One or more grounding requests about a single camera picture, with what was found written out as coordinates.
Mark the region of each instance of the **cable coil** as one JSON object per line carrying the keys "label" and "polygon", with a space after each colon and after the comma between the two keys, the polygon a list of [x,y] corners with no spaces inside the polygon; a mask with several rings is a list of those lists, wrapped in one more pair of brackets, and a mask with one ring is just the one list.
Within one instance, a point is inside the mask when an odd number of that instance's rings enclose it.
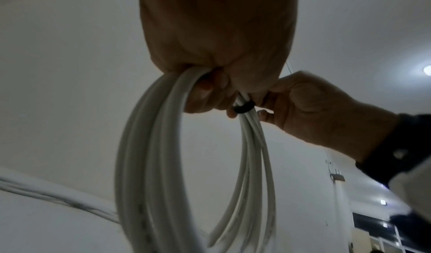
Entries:
{"label": "cable coil", "polygon": [[[182,74],[163,75],[138,101],[126,124],[117,154],[115,202],[135,253],[261,253],[274,248],[273,175],[255,109],[239,115],[242,154],[237,182],[207,238],[190,212],[181,168],[181,116],[193,85],[210,71],[192,67]],[[242,94],[235,106],[248,100]],[[268,190],[263,234],[262,159]]]}

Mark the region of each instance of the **black cable tie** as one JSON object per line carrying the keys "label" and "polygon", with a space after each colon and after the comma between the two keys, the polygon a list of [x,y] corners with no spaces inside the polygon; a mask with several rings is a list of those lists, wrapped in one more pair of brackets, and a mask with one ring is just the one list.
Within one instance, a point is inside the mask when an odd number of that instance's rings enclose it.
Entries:
{"label": "black cable tie", "polygon": [[250,110],[252,110],[255,107],[255,105],[256,105],[256,103],[253,100],[250,100],[250,101],[246,102],[244,105],[234,106],[233,110],[237,114],[244,114],[244,113],[247,113]]}

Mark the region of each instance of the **light fixture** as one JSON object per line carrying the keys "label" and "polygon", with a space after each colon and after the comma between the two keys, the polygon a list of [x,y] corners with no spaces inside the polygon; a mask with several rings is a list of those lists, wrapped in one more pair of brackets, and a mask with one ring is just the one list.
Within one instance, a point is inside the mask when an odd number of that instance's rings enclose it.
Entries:
{"label": "light fixture", "polygon": [[423,72],[428,75],[431,76],[431,65],[426,66],[425,68],[423,68]]}

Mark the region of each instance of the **wrist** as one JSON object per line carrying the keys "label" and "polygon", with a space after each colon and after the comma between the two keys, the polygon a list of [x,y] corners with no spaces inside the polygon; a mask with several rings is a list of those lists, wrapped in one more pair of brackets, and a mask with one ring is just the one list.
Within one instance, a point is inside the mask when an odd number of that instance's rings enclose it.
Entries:
{"label": "wrist", "polygon": [[328,144],[361,163],[391,133],[399,122],[393,112],[354,102],[339,116]]}

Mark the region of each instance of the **white sleeve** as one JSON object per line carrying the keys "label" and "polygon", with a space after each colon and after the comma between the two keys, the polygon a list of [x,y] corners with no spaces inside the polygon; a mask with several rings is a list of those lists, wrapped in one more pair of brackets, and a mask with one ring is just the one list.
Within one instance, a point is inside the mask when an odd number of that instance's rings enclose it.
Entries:
{"label": "white sleeve", "polygon": [[431,157],[409,172],[401,172],[389,188],[416,213],[431,222]]}

